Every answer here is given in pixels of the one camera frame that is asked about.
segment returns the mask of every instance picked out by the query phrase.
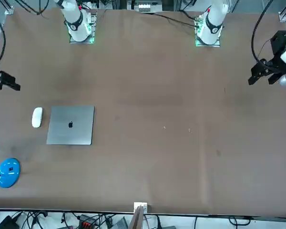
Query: computer mouse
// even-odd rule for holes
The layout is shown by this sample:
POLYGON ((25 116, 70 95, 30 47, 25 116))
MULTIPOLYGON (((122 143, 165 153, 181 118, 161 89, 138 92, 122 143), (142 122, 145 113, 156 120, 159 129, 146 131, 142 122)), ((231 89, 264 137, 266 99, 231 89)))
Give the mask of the computer mouse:
POLYGON ((32 116, 32 126, 38 128, 41 125, 42 119, 42 107, 36 107, 32 116))

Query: blue lamp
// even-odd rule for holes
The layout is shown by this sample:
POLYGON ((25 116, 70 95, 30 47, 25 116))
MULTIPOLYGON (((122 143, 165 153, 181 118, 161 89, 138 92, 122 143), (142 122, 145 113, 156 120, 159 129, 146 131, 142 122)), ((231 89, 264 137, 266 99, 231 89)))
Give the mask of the blue lamp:
POLYGON ((8 158, 0 165, 0 187, 13 186, 20 175, 20 163, 15 158, 8 158))

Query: floor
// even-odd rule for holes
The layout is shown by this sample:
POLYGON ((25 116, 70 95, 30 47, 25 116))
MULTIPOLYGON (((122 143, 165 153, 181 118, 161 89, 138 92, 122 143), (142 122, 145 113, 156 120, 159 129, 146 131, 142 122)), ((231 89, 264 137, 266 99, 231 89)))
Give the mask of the floor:
MULTIPOLYGON (((7 216, 13 216, 17 215, 17 212, 0 212, 0 223, 2 220, 7 216)), ((28 212, 23 212, 20 217, 17 220, 17 224, 22 227, 24 221, 27 218, 28 212)), ((97 214, 86 214, 87 216, 91 217, 93 215, 97 214)), ((62 213, 49 213, 49 215, 44 218, 43 216, 39 216, 39 221, 41 226, 44 229, 59 229, 64 228, 65 224, 61 222, 62 213)), ((77 218, 71 214, 66 213, 66 222, 67 225, 73 226, 73 228, 78 227, 79 221, 77 218)), ((132 219, 132 215, 116 215, 112 218, 112 223, 117 223, 120 219, 125 217, 125 220, 127 222, 127 225, 130 224, 130 221, 132 219)), ((194 229, 194 222, 195 217, 176 217, 176 216, 160 216, 160 222, 161 226, 164 227, 171 227, 175 226, 176 229, 194 229)), ((147 215, 146 219, 148 221, 148 225, 146 223, 146 220, 143 222, 143 229, 153 229, 157 227, 157 217, 147 215)), ((245 224, 248 221, 247 220, 238 220, 239 224, 245 224)), ((27 223, 24 224, 23 229, 28 229, 27 223)), ((233 226, 231 223, 229 223, 229 220, 227 219, 210 219, 210 218, 198 218, 196 222, 196 229, 234 229, 235 226, 233 226)), ((242 226, 239 227, 242 229, 286 229, 286 222, 271 222, 271 221, 259 221, 259 220, 253 220, 248 226, 242 226)), ((104 223, 101 226, 101 229, 107 229, 106 224, 104 223)))

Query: brown tabletop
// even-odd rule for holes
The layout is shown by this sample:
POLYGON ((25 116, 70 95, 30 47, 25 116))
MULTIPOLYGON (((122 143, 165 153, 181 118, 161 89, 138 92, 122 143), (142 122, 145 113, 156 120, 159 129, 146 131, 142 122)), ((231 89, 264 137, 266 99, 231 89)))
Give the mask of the brown tabletop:
MULTIPOLYGON (((16 10, 5 24, 0 69, 21 91, 0 91, 0 162, 22 171, 0 207, 286 216, 286 87, 247 83, 259 15, 227 15, 221 48, 126 10, 100 17, 95 44, 70 45, 60 10, 44 16, 16 10), (55 105, 96 107, 91 146, 46 145, 55 105)), ((256 52, 285 29, 266 15, 256 52)), ((268 43, 261 57, 271 54, 268 43)))

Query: laptop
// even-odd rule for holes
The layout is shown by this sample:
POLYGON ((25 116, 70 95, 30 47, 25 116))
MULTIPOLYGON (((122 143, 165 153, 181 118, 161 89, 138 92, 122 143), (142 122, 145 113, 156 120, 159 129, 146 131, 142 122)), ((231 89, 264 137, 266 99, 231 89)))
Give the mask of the laptop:
POLYGON ((53 106, 47 145, 91 145, 94 106, 53 106))

